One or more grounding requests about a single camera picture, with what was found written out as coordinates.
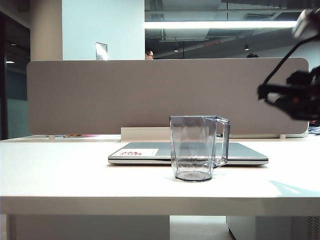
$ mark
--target clear plastic mug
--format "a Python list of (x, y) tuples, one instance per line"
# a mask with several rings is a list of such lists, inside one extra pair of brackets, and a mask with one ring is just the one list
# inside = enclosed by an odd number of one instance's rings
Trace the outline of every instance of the clear plastic mug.
[[(217, 123), (223, 124), (222, 153), (216, 158)], [(220, 116), (170, 116), (171, 166), (177, 179), (209, 180), (228, 161), (229, 120)]]

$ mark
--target fluorescent light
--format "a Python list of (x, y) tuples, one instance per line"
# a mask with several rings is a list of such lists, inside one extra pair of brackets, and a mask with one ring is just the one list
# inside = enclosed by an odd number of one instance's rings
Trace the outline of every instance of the fluorescent light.
[(145, 29), (260, 29), (292, 28), (297, 21), (148, 21)]

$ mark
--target laptop lid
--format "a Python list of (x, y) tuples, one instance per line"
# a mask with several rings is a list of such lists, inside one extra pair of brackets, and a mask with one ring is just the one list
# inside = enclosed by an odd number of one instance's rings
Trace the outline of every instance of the laptop lid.
[[(222, 143), (217, 142), (216, 156), (221, 156)], [(264, 165), (268, 157), (237, 142), (229, 142), (227, 165)], [(131, 142), (108, 156), (111, 164), (170, 165), (170, 142)]]

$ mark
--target wall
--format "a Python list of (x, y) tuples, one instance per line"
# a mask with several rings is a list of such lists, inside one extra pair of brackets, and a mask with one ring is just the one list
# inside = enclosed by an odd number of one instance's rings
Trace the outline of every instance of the wall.
[(63, 60), (95, 60), (96, 42), (110, 60), (145, 58), (144, 0), (62, 0)]
[(31, 61), (62, 60), (62, 0), (31, 0)]
[(30, 28), (30, 14), (27, 9), (24, 11), (19, 10), (19, 0), (0, 0), (0, 11), (17, 21), (26, 28)]

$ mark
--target floor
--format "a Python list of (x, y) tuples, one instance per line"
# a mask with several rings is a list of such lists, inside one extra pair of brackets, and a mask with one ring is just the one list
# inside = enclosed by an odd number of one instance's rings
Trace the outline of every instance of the floor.
[(225, 216), (170, 216), (171, 240), (233, 240)]

